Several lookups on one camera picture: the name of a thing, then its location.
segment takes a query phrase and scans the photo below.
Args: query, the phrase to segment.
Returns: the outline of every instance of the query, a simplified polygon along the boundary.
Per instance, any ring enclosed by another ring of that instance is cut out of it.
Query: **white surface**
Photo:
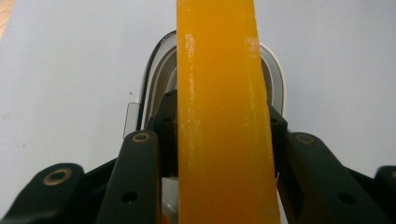
[[[34,174],[117,156],[127,105],[175,1],[17,1],[0,42],[0,216]],[[286,119],[373,175],[396,164],[396,2],[256,1]]]

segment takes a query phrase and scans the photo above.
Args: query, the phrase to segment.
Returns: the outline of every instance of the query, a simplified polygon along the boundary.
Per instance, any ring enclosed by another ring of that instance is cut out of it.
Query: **orange plastic bar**
[[[181,224],[280,223],[253,0],[177,0]]]

